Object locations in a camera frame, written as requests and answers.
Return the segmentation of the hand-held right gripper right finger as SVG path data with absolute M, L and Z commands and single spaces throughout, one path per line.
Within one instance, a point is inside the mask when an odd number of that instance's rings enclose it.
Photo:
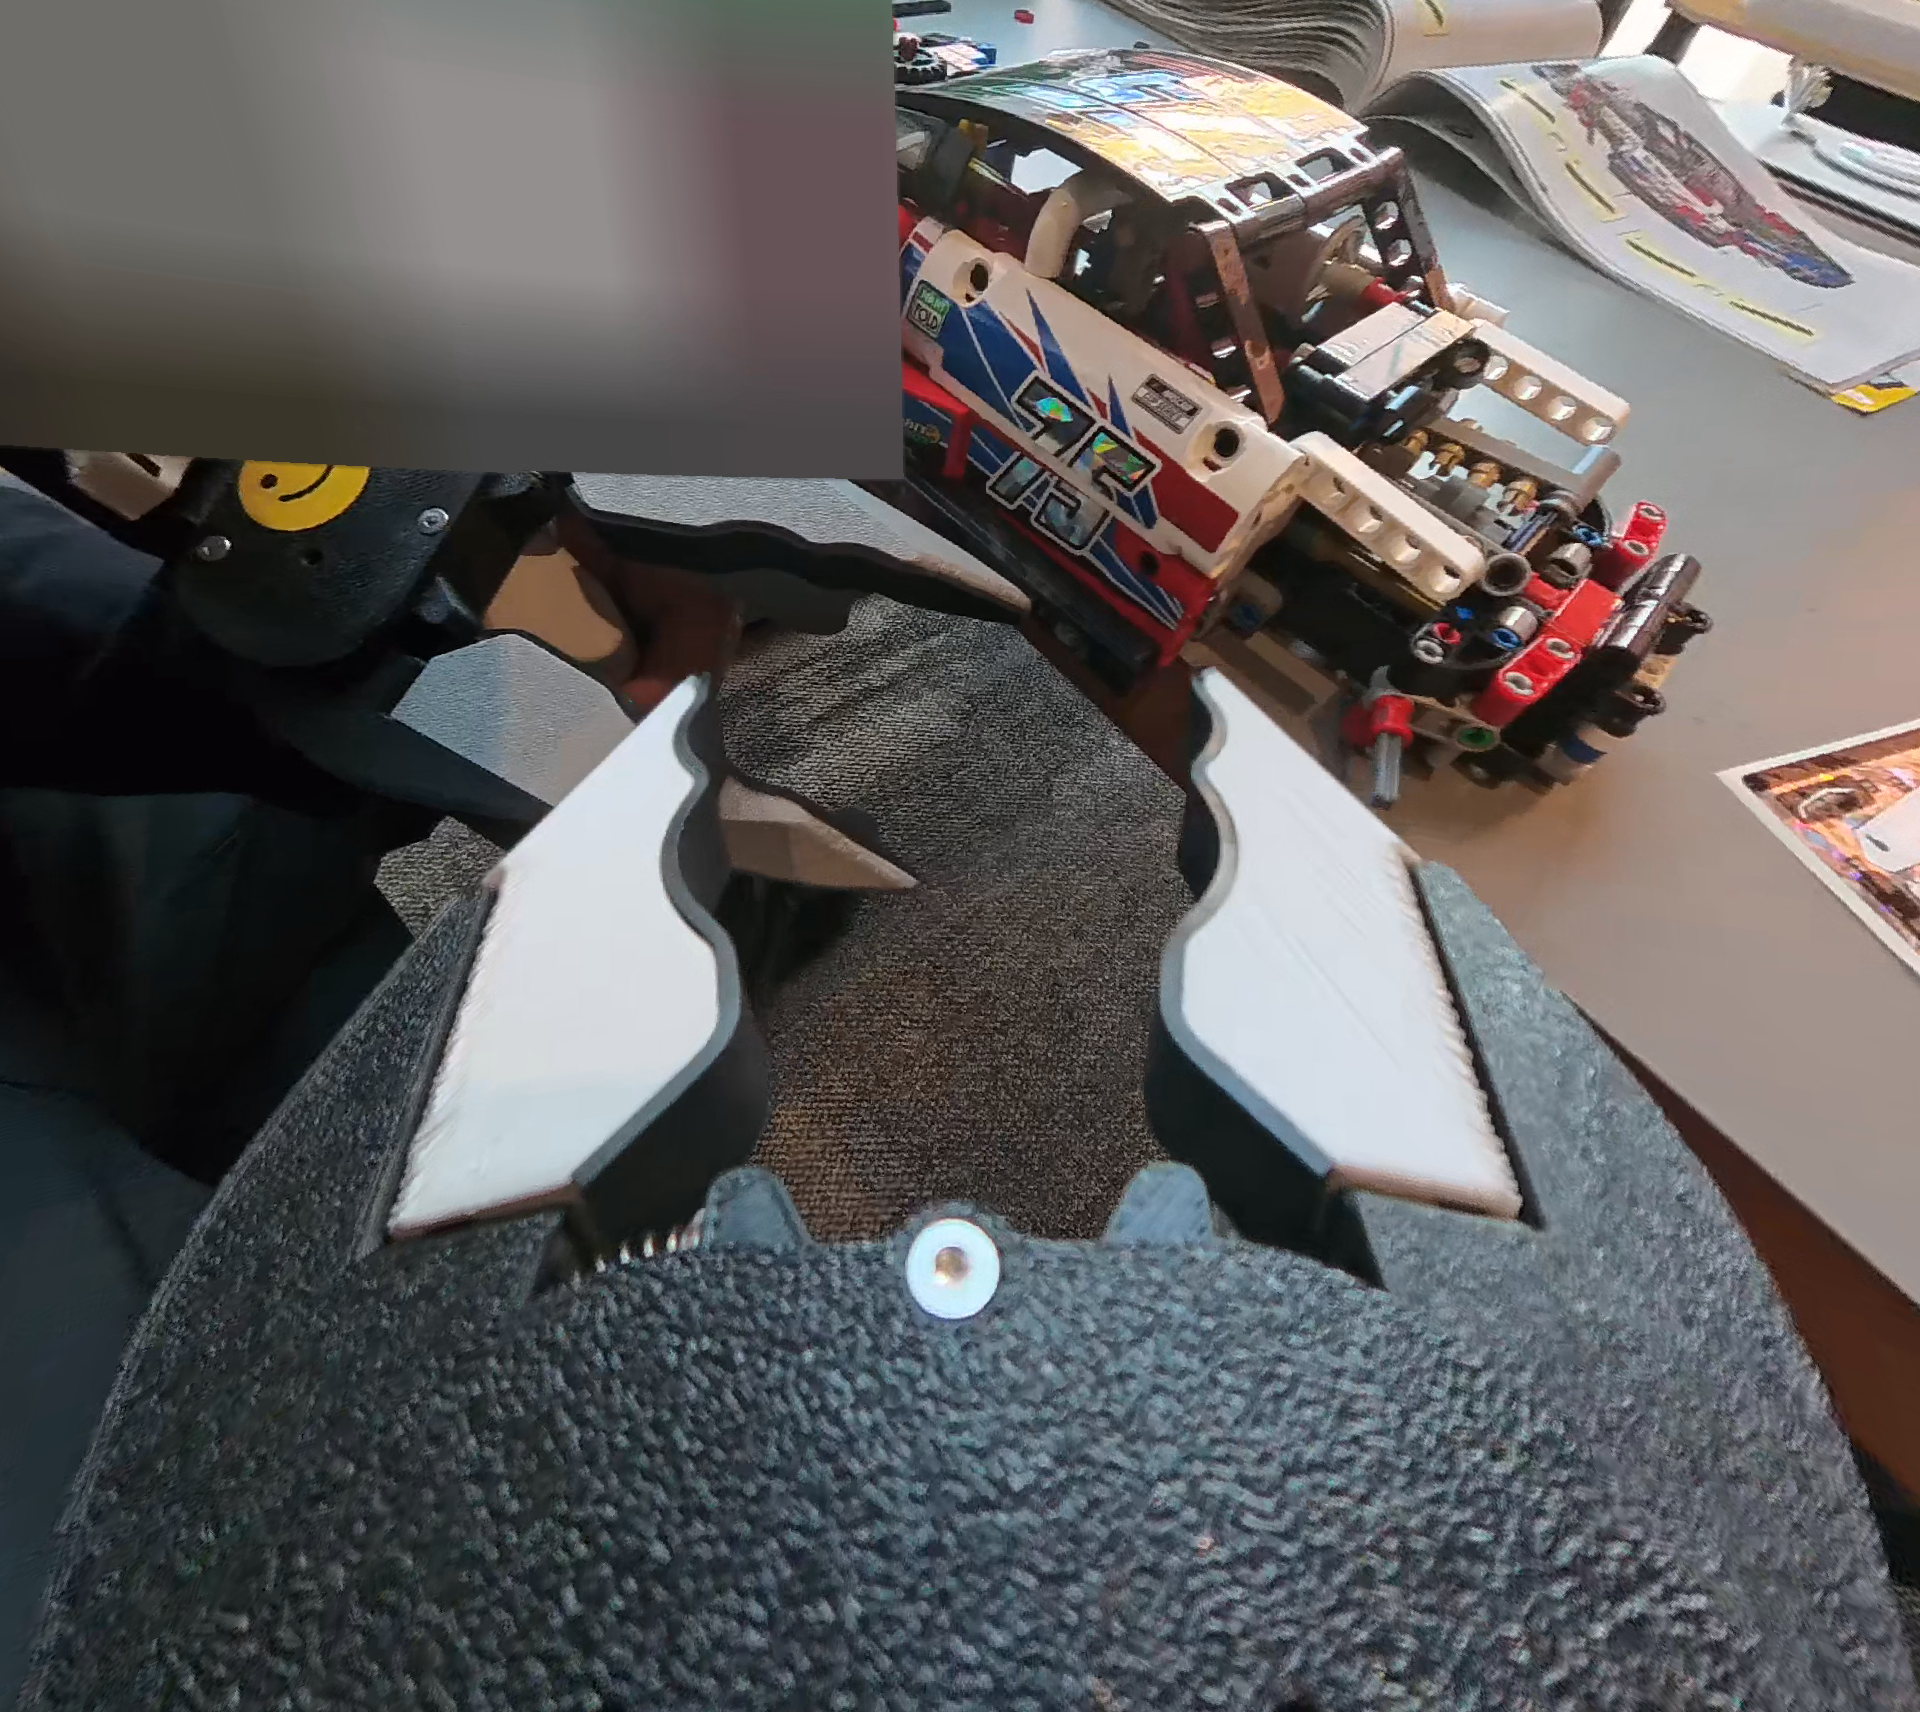
M 1409 846 L 1236 686 L 1192 676 L 1146 1122 L 1228 1219 L 1383 1197 L 1519 1219 Z

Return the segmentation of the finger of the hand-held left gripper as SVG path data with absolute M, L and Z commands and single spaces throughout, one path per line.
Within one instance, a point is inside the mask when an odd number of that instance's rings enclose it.
M 615 557 L 710 579 L 779 630 L 840 634 L 858 598 L 969 622 L 1031 614 L 1003 573 L 848 478 L 575 476 L 565 503 Z
M 636 726 L 618 694 L 557 650 L 497 634 L 429 660 L 394 706 L 394 722 L 503 782 L 534 812 L 557 809 Z M 718 817 L 727 861 L 749 878 L 821 893 L 910 893 L 913 877 L 848 817 L 742 780 L 723 754 Z

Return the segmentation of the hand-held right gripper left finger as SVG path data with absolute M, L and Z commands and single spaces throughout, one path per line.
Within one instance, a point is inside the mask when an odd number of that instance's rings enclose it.
M 494 867 L 389 1243 L 557 1216 L 582 1257 L 673 1249 L 757 1151 L 772 1070 L 718 915 L 710 702 L 674 686 Z

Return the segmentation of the brick-built toy race car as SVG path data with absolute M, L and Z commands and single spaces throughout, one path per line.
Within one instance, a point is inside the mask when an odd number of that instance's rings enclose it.
M 1712 626 L 1605 513 L 1618 394 L 1455 285 L 1412 172 L 1254 67 L 899 56 L 907 481 L 1119 692 L 1185 646 L 1301 679 L 1378 809 L 1567 790 Z

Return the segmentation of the holographic sticker sheet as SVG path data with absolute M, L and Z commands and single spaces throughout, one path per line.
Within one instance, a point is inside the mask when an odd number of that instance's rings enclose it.
M 1720 786 L 1916 972 L 1916 722 L 1730 765 Z

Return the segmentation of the open instruction booklet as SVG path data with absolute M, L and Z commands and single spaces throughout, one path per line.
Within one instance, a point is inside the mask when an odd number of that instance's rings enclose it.
M 1367 123 L 1472 158 L 1573 258 L 1859 415 L 1916 398 L 1916 265 L 1792 204 L 1666 63 L 1601 56 L 1594 0 L 1101 0 Z

